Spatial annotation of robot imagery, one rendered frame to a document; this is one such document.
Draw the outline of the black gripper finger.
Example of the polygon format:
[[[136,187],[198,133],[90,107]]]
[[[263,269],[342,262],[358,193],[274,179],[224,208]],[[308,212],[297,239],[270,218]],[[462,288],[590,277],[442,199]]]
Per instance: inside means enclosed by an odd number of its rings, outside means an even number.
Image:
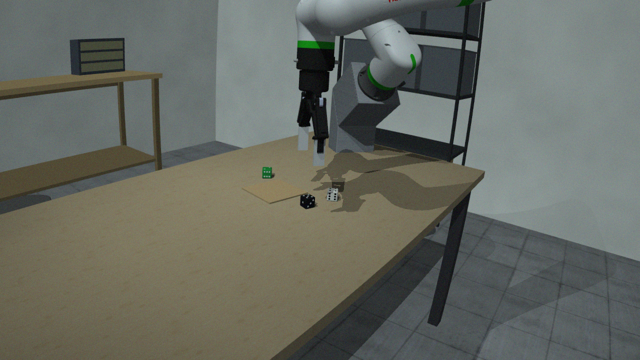
[[[326,139],[329,138],[329,125],[327,120],[327,100],[326,98],[315,98],[315,111],[312,109],[311,100],[306,100],[309,114],[312,118],[314,136],[313,145],[313,166],[324,166],[325,164],[325,148]]]
[[[298,111],[297,123],[298,123],[298,151],[306,151],[308,150],[308,139],[309,139],[309,126],[311,115],[306,109],[306,91],[301,92],[301,104]],[[301,118],[300,118],[301,117]]]

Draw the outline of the tan square mat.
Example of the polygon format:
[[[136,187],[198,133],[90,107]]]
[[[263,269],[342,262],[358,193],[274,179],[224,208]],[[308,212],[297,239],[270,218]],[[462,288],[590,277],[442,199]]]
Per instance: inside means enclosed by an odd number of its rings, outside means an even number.
[[[278,179],[258,183],[252,186],[242,187],[243,191],[246,191],[256,198],[262,199],[268,204],[284,201],[286,199],[296,198],[308,194],[306,191],[295,187],[290,183]]]

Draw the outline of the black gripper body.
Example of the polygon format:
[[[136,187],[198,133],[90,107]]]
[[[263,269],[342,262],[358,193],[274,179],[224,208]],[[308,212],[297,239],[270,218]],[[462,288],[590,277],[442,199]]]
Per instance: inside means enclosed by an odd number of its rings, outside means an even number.
[[[305,92],[305,97],[311,102],[312,111],[315,111],[315,98],[321,98],[322,92],[329,91],[329,71],[299,71],[300,91]]]

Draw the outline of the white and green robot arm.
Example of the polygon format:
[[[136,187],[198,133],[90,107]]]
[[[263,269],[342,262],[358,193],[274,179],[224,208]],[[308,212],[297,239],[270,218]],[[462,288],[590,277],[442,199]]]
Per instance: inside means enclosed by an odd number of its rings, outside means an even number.
[[[301,0],[297,23],[296,68],[333,71],[335,38],[362,30],[375,57],[358,73],[361,91],[375,101],[394,95],[422,60],[418,44],[400,16],[426,10],[468,6],[491,0]]]

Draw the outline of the white die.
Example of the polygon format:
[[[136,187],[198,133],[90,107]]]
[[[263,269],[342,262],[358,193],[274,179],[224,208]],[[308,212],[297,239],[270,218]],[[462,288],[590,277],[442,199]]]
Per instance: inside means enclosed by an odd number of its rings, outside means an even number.
[[[327,201],[338,202],[338,188],[329,187],[327,189]]]

